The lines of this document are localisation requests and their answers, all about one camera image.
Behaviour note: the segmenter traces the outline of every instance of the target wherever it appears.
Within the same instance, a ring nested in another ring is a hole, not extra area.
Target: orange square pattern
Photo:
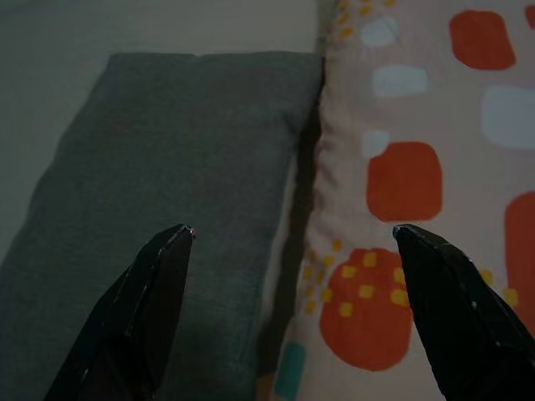
[[[368,263],[370,255],[373,266]],[[345,274],[347,266],[356,274]],[[329,348],[347,364],[380,371],[407,354],[412,312],[406,286],[397,279],[400,267],[397,253],[356,248],[334,269],[319,327]]]
[[[501,70],[517,62],[500,14],[464,11],[451,19],[450,35],[455,57],[468,67]]]
[[[518,294],[514,308],[535,334],[535,192],[519,196],[505,214],[505,252],[509,287]]]
[[[535,29],[535,5],[526,7],[526,19],[529,27]]]
[[[382,221],[425,221],[442,208],[442,168],[421,142],[390,144],[369,162],[366,200]]]

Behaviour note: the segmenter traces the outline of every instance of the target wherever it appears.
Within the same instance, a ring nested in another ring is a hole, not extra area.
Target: pillow
[[[177,222],[198,238],[159,395],[254,395],[262,278],[321,68],[299,53],[110,59],[0,271],[1,399],[43,398],[98,297]]]
[[[466,251],[535,332],[533,7],[339,3],[277,399],[443,399],[392,226]]]

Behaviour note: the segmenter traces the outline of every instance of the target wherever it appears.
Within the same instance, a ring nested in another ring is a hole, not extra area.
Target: gray pillow
[[[198,238],[160,398],[254,397],[263,274],[320,78],[312,54],[110,59],[0,270],[0,399],[45,395],[98,297],[176,223]]]

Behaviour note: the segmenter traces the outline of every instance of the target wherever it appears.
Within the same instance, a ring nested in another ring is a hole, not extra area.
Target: white shape
[[[369,48],[391,44],[397,36],[398,23],[392,17],[382,17],[368,23],[360,32],[362,43]]]
[[[390,143],[390,133],[387,131],[368,131],[362,135],[362,156],[371,159],[382,155]]]
[[[423,94],[427,90],[427,73],[408,65],[387,65],[374,70],[371,83],[374,95],[379,98]]]
[[[481,101],[481,129],[494,144],[535,148],[535,90],[493,85]]]

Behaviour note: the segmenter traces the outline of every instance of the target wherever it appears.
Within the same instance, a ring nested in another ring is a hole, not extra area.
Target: yellow dot pattern
[[[408,307],[409,306],[409,296],[407,295],[407,291],[403,291],[400,289],[394,290],[390,294],[390,300],[395,305],[399,305],[400,307]]]
[[[503,290],[503,297],[510,307],[518,306],[518,292],[514,288],[506,288]]]
[[[357,274],[357,268],[351,265],[342,266],[342,277],[343,278],[353,278]]]
[[[313,314],[316,311],[316,302],[314,300],[310,300],[307,302],[307,306],[305,308],[305,312],[309,315]]]
[[[310,260],[310,263],[315,263],[318,260],[318,253],[314,249],[311,249],[308,252],[308,259]]]
[[[350,317],[353,315],[353,304],[351,302],[341,302],[339,313],[341,317]]]
[[[308,286],[307,290],[305,291],[305,295],[307,297],[313,297],[313,295],[314,295],[314,286]]]
[[[364,298],[364,299],[370,299],[374,295],[374,291],[375,291],[374,286],[363,284],[359,288],[359,297]]]
[[[340,11],[345,11],[348,9],[348,6],[349,6],[349,1],[348,0],[343,0],[340,2],[340,4],[338,5]]]
[[[351,27],[344,28],[342,29],[342,32],[340,32],[340,38],[346,39],[346,38],[349,38],[352,34],[353,34],[353,28]]]
[[[336,256],[333,255],[327,255],[324,256],[322,259],[322,263],[325,267],[331,267],[334,263],[336,263]]]
[[[403,286],[405,285],[405,274],[401,270],[401,267],[394,269],[394,281]]]
[[[312,278],[312,266],[306,266],[304,268],[303,277],[305,280],[310,280]]]
[[[317,276],[318,284],[321,284],[322,281],[324,280],[324,278],[325,278],[325,271],[324,270],[320,270],[318,272],[318,276]]]
[[[328,303],[333,300],[333,290],[330,288],[325,288],[323,291],[321,291],[321,301]]]
[[[332,248],[333,248],[333,252],[340,252],[342,251],[342,241],[341,240],[334,240],[333,241],[333,245],[332,245]]]
[[[375,252],[366,252],[362,260],[365,267],[374,267],[377,265],[377,254]]]
[[[485,281],[485,283],[488,285],[488,286],[491,286],[492,285],[492,282],[494,281],[493,278],[492,278],[492,272],[490,270],[487,270],[487,269],[482,269],[481,270],[481,277],[483,278],[483,280]]]
[[[359,14],[364,16],[371,13],[372,7],[371,6],[363,6],[359,8]]]
[[[338,23],[340,25],[344,25],[345,23],[347,23],[349,21],[349,14],[348,13],[343,13],[342,15],[340,15],[340,18],[338,20]]]

